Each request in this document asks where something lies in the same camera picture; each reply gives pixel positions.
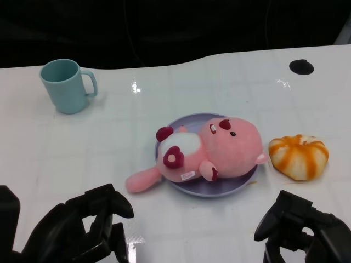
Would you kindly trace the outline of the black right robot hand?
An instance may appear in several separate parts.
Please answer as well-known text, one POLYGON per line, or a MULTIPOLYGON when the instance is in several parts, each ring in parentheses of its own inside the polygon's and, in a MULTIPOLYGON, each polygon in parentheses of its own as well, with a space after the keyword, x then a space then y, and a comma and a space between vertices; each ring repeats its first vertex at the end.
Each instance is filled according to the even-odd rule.
POLYGON ((304 251, 305 262, 350 262, 350 228, 285 190, 260 221, 254 240, 267 241, 264 262, 284 262, 281 248, 304 251))

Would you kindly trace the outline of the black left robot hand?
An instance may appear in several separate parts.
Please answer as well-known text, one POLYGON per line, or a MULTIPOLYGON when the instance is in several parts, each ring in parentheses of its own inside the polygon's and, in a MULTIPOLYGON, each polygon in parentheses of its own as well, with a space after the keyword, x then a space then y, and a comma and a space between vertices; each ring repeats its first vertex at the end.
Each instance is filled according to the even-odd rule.
POLYGON ((128 262, 123 223, 114 224, 114 215, 134 217, 126 197, 112 184, 89 190, 50 210, 9 262, 98 262, 111 253, 128 262))

